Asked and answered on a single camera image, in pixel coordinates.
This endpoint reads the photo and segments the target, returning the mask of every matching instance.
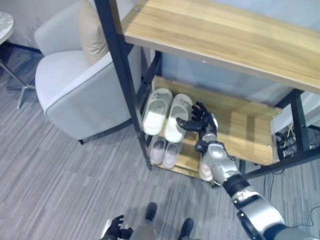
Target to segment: striped carpet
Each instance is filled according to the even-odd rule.
[[[32,81],[41,54],[14,48],[8,66]],[[98,240],[108,218],[125,214],[135,229],[149,202],[158,204],[158,240],[174,240],[186,218],[195,221],[191,236],[202,240],[246,240],[229,197],[222,188],[154,167],[143,160],[133,126],[110,135],[68,137],[43,115],[35,92],[20,110],[15,84],[0,76],[0,240]],[[247,164],[247,170],[256,168]],[[270,197],[272,175],[266,178]],[[250,181],[264,191],[264,177]],[[320,161],[274,176],[270,201],[289,226],[310,224],[320,206]],[[320,235],[320,209],[313,211]]]

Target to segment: armchair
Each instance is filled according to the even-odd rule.
[[[117,3],[121,19],[134,6],[130,0]],[[80,2],[69,6],[36,30],[34,38],[44,58],[36,69],[35,89],[44,115],[70,137],[82,140],[126,122],[130,113],[110,52],[91,66],[85,58],[79,7]],[[137,92],[140,47],[131,50],[128,61]]]

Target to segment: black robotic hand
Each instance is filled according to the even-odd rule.
[[[113,219],[111,226],[107,229],[101,240],[117,240],[118,238],[125,240],[130,239],[134,231],[131,227],[128,229],[120,229],[120,225],[123,223],[124,215],[117,216],[115,219]]]
[[[203,103],[197,101],[195,105],[192,106],[192,109],[193,117],[191,120],[185,121],[178,117],[176,119],[177,124],[186,131],[198,132],[199,139],[202,139],[202,136],[206,133],[217,135],[217,120],[215,120],[216,118],[208,112]]]

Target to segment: black shoe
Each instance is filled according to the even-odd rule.
[[[152,221],[157,212],[157,204],[150,202],[148,208],[146,209],[145,218]]]
[[[183,237],[190,237],[190,233],[194,228],[194,221],[191,218],[187,218],[181,228],[180,235],[177,240],[182,240]]]

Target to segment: white slipper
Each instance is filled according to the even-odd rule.
[[[159,88],[151,93],[143,119],[143,131],[148,135],[157,135],[161,132],[172,101],[169,89]]]
[[[181,149],[182,149],[181,142],[178,142],[178,143],[168,142],[165,148],[164,157],[162,161],[162,164],[166,169],[172,169],[175,166],[178,160],[178,156],[181,152]]]
[[[174,97],[170,109],[170,115],[165,127],[164,137],[171,143],[179,143],[186,134],[186,130],[177,124],[177,118],[189,120],[192,112],[192,100],[185,94],[178,94]]]
[[[150,148],[150,161],[152,164],[160,164],[164,159],[167,141],[160,136],[154,136]]]

